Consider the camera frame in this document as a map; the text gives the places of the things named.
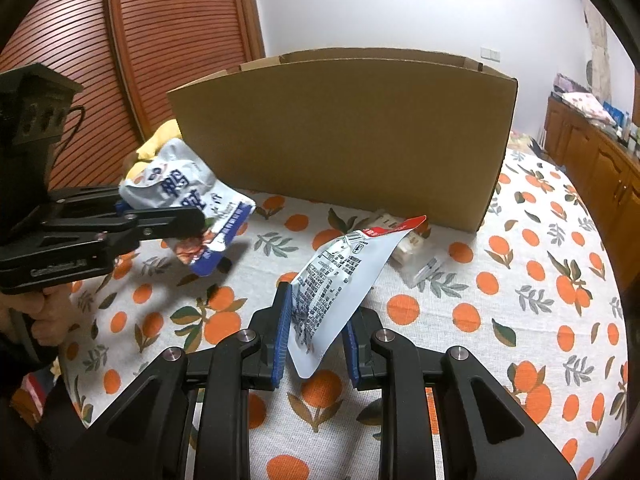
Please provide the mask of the left hand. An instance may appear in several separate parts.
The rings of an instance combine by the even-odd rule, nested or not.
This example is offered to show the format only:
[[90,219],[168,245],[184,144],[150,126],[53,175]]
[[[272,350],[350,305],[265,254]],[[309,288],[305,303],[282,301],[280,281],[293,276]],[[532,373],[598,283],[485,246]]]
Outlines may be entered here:
[[42,292],[26,292],[19,295],[1,295],[1,333],[9,340],[18,341],[11,320],[11,311],[23,313],[33,321],[32,336],[40,346],[54,347],[62,344],[68,330],[77,322],[77,309],[72,305],[71,284],[43,289]]

